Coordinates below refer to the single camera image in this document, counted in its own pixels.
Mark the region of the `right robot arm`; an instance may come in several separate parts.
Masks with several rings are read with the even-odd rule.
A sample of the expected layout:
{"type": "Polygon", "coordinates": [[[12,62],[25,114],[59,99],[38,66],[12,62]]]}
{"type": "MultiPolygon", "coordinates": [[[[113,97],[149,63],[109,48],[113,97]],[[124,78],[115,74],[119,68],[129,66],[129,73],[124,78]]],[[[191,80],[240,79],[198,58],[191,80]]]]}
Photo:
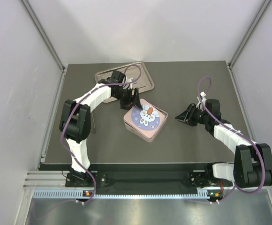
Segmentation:
{"type": "Polygon", "coordinates": [[[176,116],[176,120],[195,127],[205,126],[205,130],[222,142],[234,154],[233,163],[209,163],[205,181],[217,185],[222,179],[236,183],[239,188],[254,188],[260,184],[272,186],[272,152],[266,143],[253,143],[243,137],[240,131],[221,118],[220,102],[208,99],[205,105],[191,103],[176,116]]]}

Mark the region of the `pink square tin box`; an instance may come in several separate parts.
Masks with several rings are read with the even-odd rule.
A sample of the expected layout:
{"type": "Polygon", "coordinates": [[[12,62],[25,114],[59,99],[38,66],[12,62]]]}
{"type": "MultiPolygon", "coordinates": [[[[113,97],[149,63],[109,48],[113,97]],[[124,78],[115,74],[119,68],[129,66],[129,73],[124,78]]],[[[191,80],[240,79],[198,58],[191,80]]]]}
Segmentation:
{"type": "Polygon", "coordinates": [[[123,120],[127,130],[151,143],[161,131],[168,118],[168,113],[165,111],[160,110],[159,114],[161,115],[161,119],[156,119],[152,122],[151,125],[149,124],[147,127],[142,124],[135,124],[135,120],[131,117],[131,111],[126,113],[123,120]]]}

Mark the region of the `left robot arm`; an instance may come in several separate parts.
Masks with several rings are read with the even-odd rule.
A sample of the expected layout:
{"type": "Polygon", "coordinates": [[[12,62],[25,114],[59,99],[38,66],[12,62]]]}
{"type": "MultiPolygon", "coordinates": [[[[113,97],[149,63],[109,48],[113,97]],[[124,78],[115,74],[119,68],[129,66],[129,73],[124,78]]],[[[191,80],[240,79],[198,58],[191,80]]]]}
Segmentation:
{"type": "Polygon", "coordinates": [[[127,79],[125,72],[114,70],[110,77],[101,79],[83,96],[75,100],[66,100],[61,114],[59,129],[60,142],[66,141],[66,148],[72,157],[70,173],[78,183],[87,186],[92,182],[92,174],[88,171],[91,163],[87,153],[87,138],[91,132],[91,113],[108,98],[120,101],[123,110],[132,107],[142,109],[139,89],[133,88],[139,78],[127,79]]]}

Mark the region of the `metal tongs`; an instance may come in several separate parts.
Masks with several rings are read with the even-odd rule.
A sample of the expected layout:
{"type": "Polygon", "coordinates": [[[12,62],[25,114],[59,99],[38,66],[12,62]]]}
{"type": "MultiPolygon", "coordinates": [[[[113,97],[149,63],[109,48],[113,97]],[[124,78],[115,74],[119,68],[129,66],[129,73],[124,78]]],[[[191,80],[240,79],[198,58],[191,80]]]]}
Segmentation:
{"type": "Polygon", "coordinates": [[[96,133],[96,126],[95,126],[95,120],[94,120],[93,113],[91,113],[91,133],[93,133],[93,134],[96,133]]]}

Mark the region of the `silver tin lid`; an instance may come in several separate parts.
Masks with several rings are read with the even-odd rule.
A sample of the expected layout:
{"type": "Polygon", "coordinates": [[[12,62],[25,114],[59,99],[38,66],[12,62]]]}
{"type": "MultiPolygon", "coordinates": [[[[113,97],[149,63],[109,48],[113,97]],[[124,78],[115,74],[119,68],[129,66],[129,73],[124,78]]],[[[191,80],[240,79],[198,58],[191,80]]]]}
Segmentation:
{"type": "Polygon", "coordinates": [[[139,125],[145,125],[146,127],[150,124],[152,124],[153,121],[156,119],[161,119],[161,115],[159,114],[159,111],[161,109],[157,108],[153,104],[149,103],[145,99],[140,99],[142,110],[138,110],[135,107],[132,107],[129,111],[132,112],[132,119],[135,120],[135,124],[139,125]]]}

